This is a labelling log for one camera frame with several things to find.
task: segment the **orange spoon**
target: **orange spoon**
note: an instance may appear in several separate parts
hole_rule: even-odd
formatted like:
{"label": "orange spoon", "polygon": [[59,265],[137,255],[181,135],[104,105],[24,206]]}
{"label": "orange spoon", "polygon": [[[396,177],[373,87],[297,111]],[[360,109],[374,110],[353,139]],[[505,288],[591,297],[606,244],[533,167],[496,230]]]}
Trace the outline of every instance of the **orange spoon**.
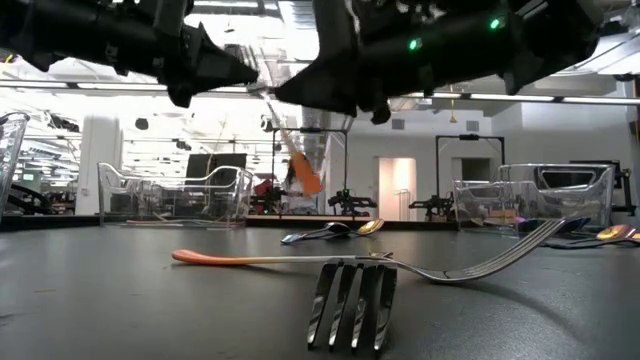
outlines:
{"label": "orange spoon", "polygon": [[265,93],[259,93],[259,95],[267,104],[273,120],[280,128],[280,136],[282,136],[282,140],[287,145],[289,154],[291,154],[293,158],[293,168],[296,170],[296,177],[300,180],[304,193],[306,195],[319,193],[320,191],[322,191],[320,177],[313,173],[311,164],[309,164],[309,162],[304,158],[304,154],[296,148],[293,140],[291,140],[291,138],[289,137],[289,133],[286,130],[283,130],[283,124],[280,121],[280,117],[273,108],[273,104],[271,103],[269,95]]}

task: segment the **green led light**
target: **green led light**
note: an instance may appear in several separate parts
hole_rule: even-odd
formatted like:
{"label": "green led light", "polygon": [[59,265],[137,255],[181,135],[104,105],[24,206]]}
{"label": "green led light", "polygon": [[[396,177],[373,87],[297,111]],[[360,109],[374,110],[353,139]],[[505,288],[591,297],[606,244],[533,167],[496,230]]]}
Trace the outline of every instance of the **green led light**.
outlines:
{"label": "green led light", "polygon": [[420,39],[409,40],[409,51],[418,51],[422,47],[422,41]]}
{"label": "green led light", "polygon": [[489,23],[489,28],[491,30],[496,30],[497,28],[500,27],[500,25],[502,25],[502,21],[500,19],[493,19],[491,20],[491,22]]}

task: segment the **overhead lighting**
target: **overhead lighting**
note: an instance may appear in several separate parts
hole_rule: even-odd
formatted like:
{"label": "overhead lighting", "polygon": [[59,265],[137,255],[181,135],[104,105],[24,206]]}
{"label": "overhead lighting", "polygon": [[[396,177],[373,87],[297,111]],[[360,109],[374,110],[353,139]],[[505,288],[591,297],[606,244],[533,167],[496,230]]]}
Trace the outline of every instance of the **overhead lighting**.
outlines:
{"label": "overhead lighting", "polygon": [[605,98],[605,97],[565,97],[562,100],[566,104],[591,104],[591,105],[640,105],[640,99]]}
{"label": "overhead lighting", "polygon": [[[195,6],[220,6],[220,7],[245,7],[245,8],[258,8],[257,1],[195,1]],[[278,10],[278,6],[275,4],[265,4],[265,9]]]}
{"label": "overhead lighting", "polygon": [[80,89],[91,90],[134,90],[134,91],[164,91],[167,87],[160,84],[135,83],[78,83]]}
{"label": "overhead lighting", "polygon": [[549,102],[553,101],[554,97],[539,95],[471,94],[471,99],[490,101]]}
{"label": "overhead lighting", "polygon": [[34,88],[34,89],[64,89],[67,84],[59,81],[28,81],[28,80],[0,80],[0,87]]}
{"label": "overhead lighting", "polygon": [[433,93],[431,96],[434,99],[460,99],[462,94],[454,94],[454,93]]}
{"label": "overhead lighting", "polygon": [[214,90],[211,90],[209,92],[227,92],[227,93],[235,93],[235,94],[248,94],[249,91],[247,90],[246,87],[243,86],[225,86],[225,87],[221,87],[221,88],[217,88]]}

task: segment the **fork handle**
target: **fork handle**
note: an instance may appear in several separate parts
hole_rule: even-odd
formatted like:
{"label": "fork handle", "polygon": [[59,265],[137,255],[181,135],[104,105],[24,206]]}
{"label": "fork handle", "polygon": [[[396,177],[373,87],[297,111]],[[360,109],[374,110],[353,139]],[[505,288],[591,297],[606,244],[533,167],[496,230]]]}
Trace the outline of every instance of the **fork handle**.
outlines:
{"label": "fork handle", "polygon": [[191,250],[176,250],[171,254],[174,260],[198,265],[214,266],[242,266],[258,264],[284,264],[284,263],[319,263],[331,259],[355,259],[356,256],[261,256],[261,257],[233,257],[210,256]]}

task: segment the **white column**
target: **white column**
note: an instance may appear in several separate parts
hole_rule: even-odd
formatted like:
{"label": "white column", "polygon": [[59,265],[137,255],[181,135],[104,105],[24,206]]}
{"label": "white column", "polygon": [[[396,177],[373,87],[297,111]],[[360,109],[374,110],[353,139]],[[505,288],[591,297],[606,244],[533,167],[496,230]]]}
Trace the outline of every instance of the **white column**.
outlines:
{"label": "white column", "polygon": [[[335,196],[336,192],[344,189],[344,136],[340,133],[330,133],[325,144],[325,199]],[[325,213],[333,215],[333,207],[325,206]]]}
{"label": "white column", "polygon": [[91,114],[84,118],[80,146],[80,173],[76,215],[94,215],[98,203],[98,163],[122,166],[123,131],[116,115]]}

